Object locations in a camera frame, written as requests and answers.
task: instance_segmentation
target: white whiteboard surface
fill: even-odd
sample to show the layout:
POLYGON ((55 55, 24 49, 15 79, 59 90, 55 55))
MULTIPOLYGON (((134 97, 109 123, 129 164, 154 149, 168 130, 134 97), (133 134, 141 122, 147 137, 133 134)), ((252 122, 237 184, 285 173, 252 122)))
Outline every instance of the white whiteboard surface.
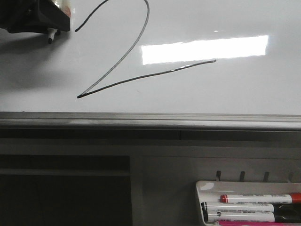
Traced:
POLYGON ((143 65, 146 45, 268 36, 265 54, 220 53, 214 64, 77 99, 128 50, 146 17, 142 0, 111 0, 75 33, 99 3, 71 0, 71 32, 52 45, 45 35, 0 30, 1 112, 301 114, 301 0, 149 0, 141 40, 97 88, 200 61, 143 65))

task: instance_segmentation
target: white marker tray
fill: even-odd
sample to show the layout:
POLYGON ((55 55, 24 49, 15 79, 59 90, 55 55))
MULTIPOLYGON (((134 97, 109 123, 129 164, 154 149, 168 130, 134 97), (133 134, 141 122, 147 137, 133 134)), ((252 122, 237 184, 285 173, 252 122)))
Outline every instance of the white marker tray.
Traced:
POLYGON ((202 226, 213 224, 205 223, 201 203, 219 202, 222 194, 287 194, 301 191, 301 183, 198 181, 196 187, 197 208, 202 226))

